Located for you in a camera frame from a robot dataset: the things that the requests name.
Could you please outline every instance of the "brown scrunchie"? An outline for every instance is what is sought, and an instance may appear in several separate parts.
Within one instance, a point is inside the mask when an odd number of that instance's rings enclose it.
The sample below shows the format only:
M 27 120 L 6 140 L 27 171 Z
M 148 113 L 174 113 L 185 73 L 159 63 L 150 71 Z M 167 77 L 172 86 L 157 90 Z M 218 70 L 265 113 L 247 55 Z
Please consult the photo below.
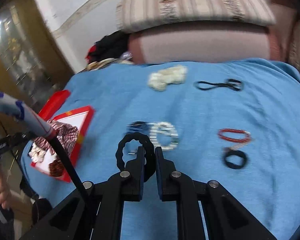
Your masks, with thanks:
M 58 140 L 60 141 L 61 145 L 66 150 L 69 156 L 78 139 L 78 128 L 68 123 L 61 123 L 56 120 L 48 120 L 47 123 L 49 123 L 52 126 L 52 128 L 56 131 Z M 34 139 L 34 143 L 42 150 L 50 150 L 51 155 L 55 154 L 54 149 L 51 147 L 50 143 L 48 143 L 48 141 L 45 138 L 38 137 Z M 49 164 L 49 169 L 50 176 L 52 177 L 60 177 L 62 175 L 64 166 L 61 163 L 59 156 L 57 156 L 57 158 Z

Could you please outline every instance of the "striped pillow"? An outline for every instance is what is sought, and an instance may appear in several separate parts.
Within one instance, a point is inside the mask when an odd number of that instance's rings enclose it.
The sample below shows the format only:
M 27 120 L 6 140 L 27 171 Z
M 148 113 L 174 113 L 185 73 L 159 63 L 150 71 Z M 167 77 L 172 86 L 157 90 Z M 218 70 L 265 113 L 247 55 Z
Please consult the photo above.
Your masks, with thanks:
M 264 0 L 122 0 L 117 5 L 118 28 L 128 33 L 198 20 L 275 23 Z

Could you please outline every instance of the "yellow stripe on box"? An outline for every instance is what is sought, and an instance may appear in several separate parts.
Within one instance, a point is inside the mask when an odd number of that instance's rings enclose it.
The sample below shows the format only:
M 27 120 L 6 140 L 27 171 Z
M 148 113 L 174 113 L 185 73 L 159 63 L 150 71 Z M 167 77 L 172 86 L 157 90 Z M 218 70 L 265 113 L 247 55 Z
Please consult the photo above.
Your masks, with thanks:
M 77 143 L 82 144 L 84 136 L 82 134 L 78 134 Z

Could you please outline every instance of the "human hand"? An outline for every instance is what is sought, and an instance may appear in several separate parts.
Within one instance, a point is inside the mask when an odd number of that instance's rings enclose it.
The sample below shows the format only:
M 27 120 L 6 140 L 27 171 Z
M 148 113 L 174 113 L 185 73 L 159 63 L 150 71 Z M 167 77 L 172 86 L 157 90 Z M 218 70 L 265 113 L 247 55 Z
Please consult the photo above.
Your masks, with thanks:
M 3 209 L 10 207 L 11 192 L 3 172 L 0 170 L 0 205 Z

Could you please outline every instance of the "person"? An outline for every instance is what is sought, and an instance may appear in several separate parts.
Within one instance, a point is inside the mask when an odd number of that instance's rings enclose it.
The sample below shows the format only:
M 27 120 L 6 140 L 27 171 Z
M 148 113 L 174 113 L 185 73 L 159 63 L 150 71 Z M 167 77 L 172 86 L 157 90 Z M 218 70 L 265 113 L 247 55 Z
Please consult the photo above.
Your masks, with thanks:
M 11 198 L 7 179 L 0 168 L 0 205 L 2 208 L 10 208 Z M 0 240 L 14 240 L 13 220 L 5 224 L 0 221 Z

